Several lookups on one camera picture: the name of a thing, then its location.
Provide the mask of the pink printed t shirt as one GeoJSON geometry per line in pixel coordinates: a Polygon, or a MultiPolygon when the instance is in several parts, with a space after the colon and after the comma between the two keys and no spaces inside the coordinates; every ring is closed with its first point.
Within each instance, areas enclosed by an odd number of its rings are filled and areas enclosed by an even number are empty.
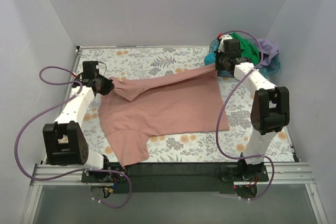
{"type": "Polygon", "coordinates": [[[227,131],[227,121],[215,121],[223,100],[214,65],[167,76],[119,81],[101,98],[102,130],[121,166],[139,163],[126,150],[124,138],[137,144],[149,134],[227,131]]]}

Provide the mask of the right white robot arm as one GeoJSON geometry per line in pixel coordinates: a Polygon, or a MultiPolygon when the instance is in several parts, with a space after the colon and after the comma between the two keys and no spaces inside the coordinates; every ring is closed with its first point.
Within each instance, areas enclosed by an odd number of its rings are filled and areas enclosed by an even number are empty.
{"type": "Polygon", "coordinates": [[[224,182],[258,177],[267,180],[266,150],[276,134],[289,124],[289,90],[268,81],[248,58],[242,57],[238,39],[221,35],[217,40],[216,70],[229,72],[254,96],[250,114],[253,131],[247,147],[234,162],[220,167],[219,174],[224,182]]]}

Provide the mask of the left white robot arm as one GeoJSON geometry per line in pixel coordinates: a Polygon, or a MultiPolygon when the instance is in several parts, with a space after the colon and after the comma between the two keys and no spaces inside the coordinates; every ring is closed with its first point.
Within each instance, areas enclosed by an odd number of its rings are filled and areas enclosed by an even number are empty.
{"type": "Polygon", "coordinates": [[[100,74],[99,63],[82,63],[82,72],[75,76],[71,84],[71,100],[53,123],[43,127],[47,161],[50,165],[106,169],[109,164],[106,156],[89,149],[81,129],[87,109],[96,95],[107,95],[114,88],[112,80],[100,74]]]}

